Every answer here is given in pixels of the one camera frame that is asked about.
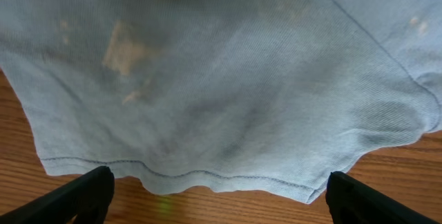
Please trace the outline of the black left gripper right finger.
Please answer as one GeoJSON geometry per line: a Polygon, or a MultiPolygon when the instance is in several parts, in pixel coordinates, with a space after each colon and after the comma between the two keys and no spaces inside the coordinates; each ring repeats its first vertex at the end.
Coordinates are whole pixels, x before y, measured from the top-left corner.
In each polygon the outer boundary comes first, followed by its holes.
{"type": "Polygon", "coordinates": [[[330,174],[325,198],[334,224],[438,224],[341,171],[330,174]]]}

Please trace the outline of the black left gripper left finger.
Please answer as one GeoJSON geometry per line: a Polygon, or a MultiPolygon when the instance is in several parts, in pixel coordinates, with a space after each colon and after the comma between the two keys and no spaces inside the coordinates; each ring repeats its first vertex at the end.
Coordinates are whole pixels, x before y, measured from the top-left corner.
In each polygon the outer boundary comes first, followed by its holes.
{"type": "Polygon", "coordinates": [[[26,205],[1,215],[3,224],[103,224],[115,191],[109,167],[100,166],[26,205]]]}

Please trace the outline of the light blue printed t-shirt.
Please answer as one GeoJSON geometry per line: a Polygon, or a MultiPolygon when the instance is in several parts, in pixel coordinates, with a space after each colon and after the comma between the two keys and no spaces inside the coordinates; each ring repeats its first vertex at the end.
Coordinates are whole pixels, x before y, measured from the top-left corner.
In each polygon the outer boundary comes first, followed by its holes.
{"type": "Polygon", "coordinates": [[[1,69],[50,176],[309,204],[441,129],[441,0],[1,0],[1,69]]]}

